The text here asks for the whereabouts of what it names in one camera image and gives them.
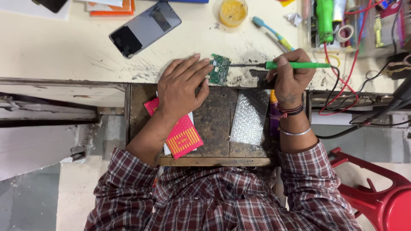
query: bubble wrap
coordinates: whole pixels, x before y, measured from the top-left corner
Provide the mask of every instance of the bubble wrap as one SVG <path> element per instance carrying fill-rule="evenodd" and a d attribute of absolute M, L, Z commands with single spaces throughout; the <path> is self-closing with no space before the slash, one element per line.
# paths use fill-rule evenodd
<path fill-rule="evenodd" d="M 230 141 L 260 145 L 269 100 L 270 90 L 239 91 Z"/>

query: green circuit board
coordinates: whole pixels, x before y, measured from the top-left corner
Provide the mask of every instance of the green circuit board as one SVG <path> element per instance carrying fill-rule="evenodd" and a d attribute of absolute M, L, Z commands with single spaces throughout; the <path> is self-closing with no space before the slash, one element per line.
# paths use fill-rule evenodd
<path fill-rule="evenodd" d="M 227 82 L 227 75 L 229 74 L 229 68 L 231 59 L 216 54 L 212 54 L 214 60 L 210 60 L 210 64 L 214 65 L 214 68 L 208 73 L 210 83 L 218 85 L 225 85 Z"/>

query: wrist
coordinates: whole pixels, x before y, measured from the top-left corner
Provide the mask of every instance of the wrist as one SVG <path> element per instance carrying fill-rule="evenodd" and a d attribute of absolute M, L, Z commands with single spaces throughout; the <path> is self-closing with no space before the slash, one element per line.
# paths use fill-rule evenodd
<path fill-rule="evenodd" d="M 166 126 L 172 126 L 172 127 L 174 127 L 174 125 L 180 119 L 180 118 L 176 118 L 175 116 L 170 115 L 169 113 L 166 113 L 165 111 L 161 109 L 157 109 L 156 112 L 153 114 L 152 118 L 161 121 Z"/>
<path fill-rule="evenodd" d="M 300 97 L 298 99 L 295 99 L 294 102 L 281 102 L 281 101 L 278 101 L 278 105 L 282 109 L 285 109 L 285 110 L 294 109 L 294 108 L 300 106 L 301 104 L 302 104 L 302 100 L 301 100 Z"/>

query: green soldering iron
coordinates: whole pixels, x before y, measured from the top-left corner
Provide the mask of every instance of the green soldering iron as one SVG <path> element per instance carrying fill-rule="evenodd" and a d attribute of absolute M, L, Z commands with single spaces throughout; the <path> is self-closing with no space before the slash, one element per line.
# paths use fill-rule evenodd
<path fill-rule="evenodd" d="M 329 68 L 331 65 L 329 63 L 318 63 L 318 62 L 290 62 L 293 69 L 300 68 Z M 262 67 L 267 70 L 277 69 L 276 62 L 265 62 L 259 64 L 231 64 L 230 67 Z"/>
<path fill-rule="evenodd" d="M 317 0 L 317 21 L 318 35 L 320 44 L 330 43 L 333 40 L 332 36 L 332 0 Z"/>

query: man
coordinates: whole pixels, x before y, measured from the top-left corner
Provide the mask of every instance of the man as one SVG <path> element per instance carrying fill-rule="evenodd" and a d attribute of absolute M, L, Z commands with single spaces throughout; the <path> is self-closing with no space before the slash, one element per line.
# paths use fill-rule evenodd
<path fill-rule="evenodd" d="M 151 186 L 159 150 L 176 122 L 201 106 L 209 93 L 209 59 L 195 54 L 174 60 L 158 82 L 159 106 L 125 150 L 115 149 L 94 194 L 85 230 L 361 230 L 323 144 L 304 113 L 280 120 L 281 178 L 289 207 L 280 206 L 267 184 L 244 167 L 170 168 Z M 314 69 L 293 70 L 289 61 L 310 62 L 298 49 L 276 59 L 279 106 L 295 109 Z M 202 87 L 195 95 L 194 89 Z"/>

